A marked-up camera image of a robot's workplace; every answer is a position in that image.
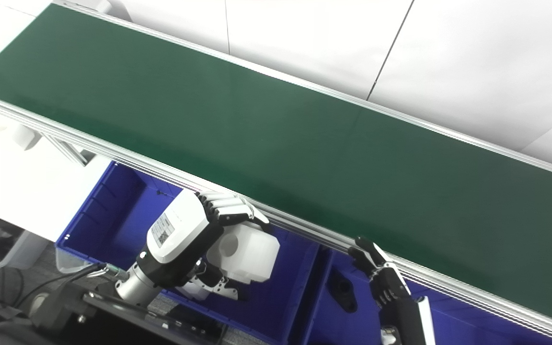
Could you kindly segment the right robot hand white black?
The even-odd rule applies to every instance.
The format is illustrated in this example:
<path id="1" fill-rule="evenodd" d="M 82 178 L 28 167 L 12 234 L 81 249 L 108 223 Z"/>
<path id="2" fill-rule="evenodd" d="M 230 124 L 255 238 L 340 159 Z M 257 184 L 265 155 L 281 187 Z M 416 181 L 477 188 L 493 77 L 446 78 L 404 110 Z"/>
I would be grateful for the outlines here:
<path id="1" fill-rule="evenodd" d="M 374 242 L 358 236 L 347 250 L 355 268 L 366 275 L 379 309 L 382 345 L 435 345 L 431 306 L 412 295 L 396 262 Z"/>

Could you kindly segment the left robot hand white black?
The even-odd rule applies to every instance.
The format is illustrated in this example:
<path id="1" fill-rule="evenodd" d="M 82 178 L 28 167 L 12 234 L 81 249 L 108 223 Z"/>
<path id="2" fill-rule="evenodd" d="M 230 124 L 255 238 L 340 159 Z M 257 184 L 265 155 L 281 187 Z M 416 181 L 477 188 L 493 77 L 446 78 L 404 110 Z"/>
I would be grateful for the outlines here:
<path id="1" fill-rule="evenodd" d="M 271 277 L 279 250 L 269 219 L 247 199 L 185 189 L 149 227 L 128 280 L 115 289 L 139 306 L 166 289 L 245 301 L 245 286 Z"/>

